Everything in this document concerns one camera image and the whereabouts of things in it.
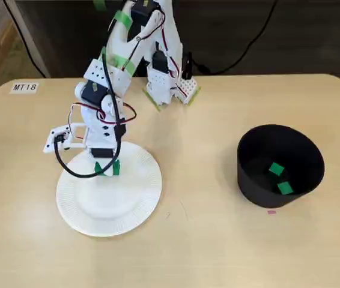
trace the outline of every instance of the white sticker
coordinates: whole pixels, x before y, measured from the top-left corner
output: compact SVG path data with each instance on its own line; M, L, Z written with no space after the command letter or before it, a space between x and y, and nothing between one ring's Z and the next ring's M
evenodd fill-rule
M10 94L35 94L39 83L14 83Z

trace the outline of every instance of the table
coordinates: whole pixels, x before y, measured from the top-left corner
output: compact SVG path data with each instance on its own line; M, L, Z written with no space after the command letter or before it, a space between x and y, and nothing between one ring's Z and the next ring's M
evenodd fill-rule
M340 288L340 79L197 77L190 107L174 100L160 113L134 79L126 102L138 118L124 140L154 155L163 193L147 222L107 239L66 225L55 204L62 169L42 153L79 79L26 81L40 84L35 95L0 87L0 287ZM306 134L326 163L321 185L275 215L236 183L238 141L269 123Z

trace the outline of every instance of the black bowl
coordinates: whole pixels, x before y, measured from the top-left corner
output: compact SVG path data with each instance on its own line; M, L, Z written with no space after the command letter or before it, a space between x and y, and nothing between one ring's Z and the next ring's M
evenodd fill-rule
M314 190L325 163L320 150L302 133L281 125L262 125L238 144L238 185L251 202L277 208Z

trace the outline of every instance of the green tape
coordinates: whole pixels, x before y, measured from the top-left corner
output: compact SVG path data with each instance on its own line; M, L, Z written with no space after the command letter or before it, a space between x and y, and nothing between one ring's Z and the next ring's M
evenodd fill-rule
M202 87L198 87L198 89L197 89L197 91L194 93L194 95L192 96L192 98L190 99L190 101L189 101L189 106L191 105L191 104L193 104L193 102L194 102L194 100L195 100L195 97L199 94L199 92L200 92L200 90L202 89Z
M281 191L283 195L288 195L294 192L289 182L283 182L283 183L278 184L278 189L279 191Z
M101 172L102 171L102 167L100 167L100 164L98 162L96 162L96 167L94 168L95 172Z
M110 59L108 59L108 63L114 67L117 67L119 69L122 69L124 66L125 70L129 72L131 76L134 75L134 72L136 70L135 65L132 61L120 56L120 55L112 55Z
M130 18L130 16L121 10L118 10L115 13L114 19L121 22L127 30L130 30L130 27L133 25L133 20Z
M285 170L284 167L282 167L281 165L275 162L273 162L273 164L269 168L269 171L274 173L277 176L281 175L284 170Z
M96 84L96 82L93 82L93 91L94 92L98 91L98 85Z
M114 164L112 165L112 171L113 171L113 175L114 176L119 176L120 175L120 172L121 172L121 163L120 163L119 160L114 162Z
M157 105L157 103L154 101L154 99L151 98L150 94L144 89L142 89L143 93L147 96L147 98L150 100L150 102L156 107L156 109L158 110L158 112L160 112L160 108Z
M107 11L105 0L93 0L93 4L97 11Z

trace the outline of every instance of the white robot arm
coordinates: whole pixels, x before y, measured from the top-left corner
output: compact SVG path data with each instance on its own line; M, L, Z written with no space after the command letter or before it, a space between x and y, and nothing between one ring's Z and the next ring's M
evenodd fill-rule
M127 41L133 21L138 22L142 29ZM112 164L104 174L113 176L119 173L115 155L126 132L126 123L136 116L134 109L124 103L123 98L142 58L149 62L146 92L157 105L169 104L173 96L187 104L198 87L194 78L182 79L181 76L183 46L175 26L171 0L127 1L123 10L116 13L109 28L111 33L106 47L98 59L91 61L84 74L87 82L80 82L75 89L80 101L75 104L81 106L84 124L70 124L69 120L68 125L53 129L44 151L55 150L62 164L57 150L83 147L94 158L96 173L101 167ZM135 116L126 119L124 106L132 110ZM119 125L116 113L119 113ZM73 143L75 131L80 126L87 128L85 137L82 143Z

